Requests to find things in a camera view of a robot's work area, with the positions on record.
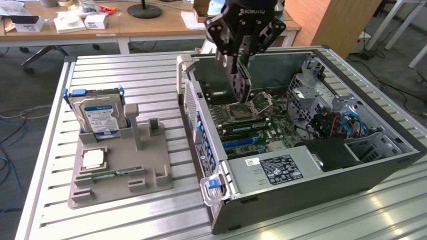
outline blue cable on floor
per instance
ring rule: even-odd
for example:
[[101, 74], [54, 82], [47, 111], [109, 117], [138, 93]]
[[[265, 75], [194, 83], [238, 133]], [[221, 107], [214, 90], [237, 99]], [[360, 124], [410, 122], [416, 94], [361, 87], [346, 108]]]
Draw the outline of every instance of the blue cable on floor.
[[5, 121], [0, 121], [0, 124], [5, 124], [5, 125], [10, 125], [10, 126], [19, 126], [19, 128], [21, 128], [21, 133], [19, 133], [18, 138], [11, 143], [9, 143], [6, 146], [0, 146], [0, 149], [5, 149], [5, 148], [10, 147], [13, 144], [15, 144], [18, 140], [22, 139], [25, 132], [26, 132], [26, 128], [22, 124], [18, 124], [18, 123], [9, 123]]
[[1, 157], [0, 156], [0, 159], [2, 161], [5, 161], [5, 164], [9, 165], [10, 169], [11, 169], [11, 173], [13, 173], [13, 177], [14, 177], [14, 181], [15, 181], [15, 187], [17, 187], [17, 195], [15, 195], [15, 199], [14, 201], [10, 203], [10, 205], [2, 209], [2, 211], [0, 211], [0, 214], [2, 214], [5, 211], [7, 211], [19, 201], [19, 198], [21, 198], [21, 185], [19, 185], [19, 180], [18, 180], [18, 175], [15, 173], [15, 170], [14, 170], [14, 166], [13, 166], [13, 163], [9, 162], [9, 160], [5, 158], [5, 157]]

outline robotic arm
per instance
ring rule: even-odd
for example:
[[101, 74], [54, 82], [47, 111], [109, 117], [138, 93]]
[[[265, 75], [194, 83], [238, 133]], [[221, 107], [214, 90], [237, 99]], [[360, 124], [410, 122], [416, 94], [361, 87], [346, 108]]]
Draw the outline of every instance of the robotic arm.
[[276, 4], [277, 0], [225, 0], [221, 14], [204, 23], [240, 103], [250, 92], [249, 57], [266, 50], [286, 27], [274, 17]]

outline metal slats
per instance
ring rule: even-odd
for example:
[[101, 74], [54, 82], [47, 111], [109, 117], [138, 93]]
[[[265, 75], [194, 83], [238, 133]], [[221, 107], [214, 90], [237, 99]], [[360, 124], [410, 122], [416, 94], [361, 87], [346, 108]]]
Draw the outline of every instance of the metal slats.
[[[386, 113], [427, 145], [425, 129], [388, 98], [360, 79], [334, 54], [318, 48], [348, 78]], [[390, 239], [427, 236], [427, 158], [397, 171], [369, 191], [340, 198], [221, 235], [210, 235], [189, 146], [174, 93], [174, 64], [180, 53], [78, 57], [70, 72], [70, 90], [125, 89], [128, 103], [138, 104], [137, 122], [160, 118], [165, 127], [173, 188], [80, 209], [69, 209], [70, 171], [78, 123], [66, 106], [59, 110], [58, 133], [49, 150], [38, 205], [41, 239]], [[340, 94], [345, 86], [325, 72], [325, 81]]]

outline wooden cabinet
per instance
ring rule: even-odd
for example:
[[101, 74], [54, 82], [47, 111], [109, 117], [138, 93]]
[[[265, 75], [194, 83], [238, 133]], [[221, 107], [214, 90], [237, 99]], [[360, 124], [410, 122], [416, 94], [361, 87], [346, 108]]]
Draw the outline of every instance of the wooden cabinet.
[[293, 46], [328, 45], [345, 58], [381, 0], [285, 0], [301, 26]]

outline white box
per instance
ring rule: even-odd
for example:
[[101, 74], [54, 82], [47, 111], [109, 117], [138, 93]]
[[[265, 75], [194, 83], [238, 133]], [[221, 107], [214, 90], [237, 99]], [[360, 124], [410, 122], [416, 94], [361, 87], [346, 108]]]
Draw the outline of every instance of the white box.
[[57, 17], [53, 19], [58, 34], [86, 30], [81, 18], [77, 16]]
[[45, 21], [38, 17], [35, 23], [13, 23], [17, 32], [39, 32]]
[[104, 14], [88, 15], [84, 19], [84, 25], [88, 29], [105, 29], [106, 24], [106, 15]]
[[366, 47], [368, 42], [370, 40], [370, 35], [366, 34], [364, 31], [360, 33], [357, 42], [353, 45], [353, 48], [350, 50], [350, 54], [357, 54], [362, 52], [362, 47]]

